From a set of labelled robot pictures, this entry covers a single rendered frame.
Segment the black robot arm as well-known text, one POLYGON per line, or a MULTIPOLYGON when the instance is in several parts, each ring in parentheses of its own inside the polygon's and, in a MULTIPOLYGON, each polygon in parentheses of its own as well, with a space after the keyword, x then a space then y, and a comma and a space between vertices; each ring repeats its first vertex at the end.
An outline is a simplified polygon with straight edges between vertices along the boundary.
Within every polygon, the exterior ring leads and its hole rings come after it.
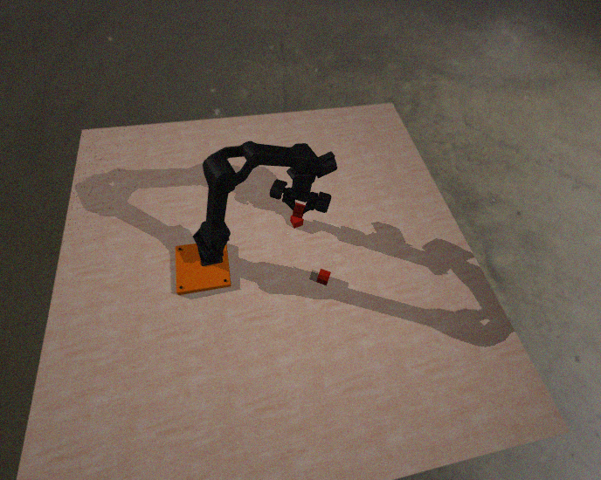
POLYGON ((223 263, 223 250, 231 234, 225 224, 228 194, 259 165, 290 167, 287 173, 294 185, 302 189, 309 187, 316 176, 320 178, 337 170, 331 151, 317 157, 306 143, 279 147, 248 141, 240 146, 224 147, 210 155, 203 164, 209 186, 206 221, 193 236, 202 266, 223 263), (227 159, 243 156, 246 163, 236 173, 227 159))

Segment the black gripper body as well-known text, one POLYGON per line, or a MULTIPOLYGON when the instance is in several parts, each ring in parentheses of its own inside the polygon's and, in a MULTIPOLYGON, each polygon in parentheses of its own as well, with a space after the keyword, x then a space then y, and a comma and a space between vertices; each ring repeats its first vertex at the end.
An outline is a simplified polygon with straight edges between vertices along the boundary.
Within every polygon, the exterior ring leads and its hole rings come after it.
POLYGON ((270 196, 279 200, 283 193, 283 199, 285 200, 290 201, 292 198, 301 202, 307 202, 308 205, 314 206, 317 211, 323 213, 328 211, 328 206, 332 197, 330 194, 323 192, 320 192, 319 194, 315 192, 310 193, 312 183, 309 187, 304 189, 296 187, 294 183, 290 189, 285 188, 286 185, 287 182, 278 179, 275 180, 270 189, 270 196))

